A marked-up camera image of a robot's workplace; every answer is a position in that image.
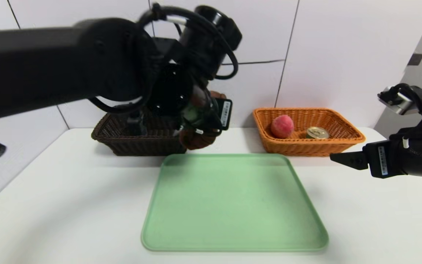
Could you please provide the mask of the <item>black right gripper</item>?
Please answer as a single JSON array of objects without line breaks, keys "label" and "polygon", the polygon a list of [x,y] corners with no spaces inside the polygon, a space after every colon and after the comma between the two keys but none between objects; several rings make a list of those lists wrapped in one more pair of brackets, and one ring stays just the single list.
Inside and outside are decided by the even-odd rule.
[{"label": "black right gripper", "polygon": [[330,160],[364,170],[370,166],[373,177],[386,179],[400,175],[422,177],[422,138],[393,137],[365,145],[363,151],[331,153]]}]

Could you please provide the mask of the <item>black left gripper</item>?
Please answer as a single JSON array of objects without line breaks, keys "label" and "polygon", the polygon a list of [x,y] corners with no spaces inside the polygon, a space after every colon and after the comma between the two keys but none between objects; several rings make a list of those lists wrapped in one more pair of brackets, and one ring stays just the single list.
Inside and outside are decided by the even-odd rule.
[{"label": "black left gripper", "polygon": [[233,102],[229,99],[212,98],[213,107],[216,110],[218,119],[223,131],[227,131],[230,125]]}]

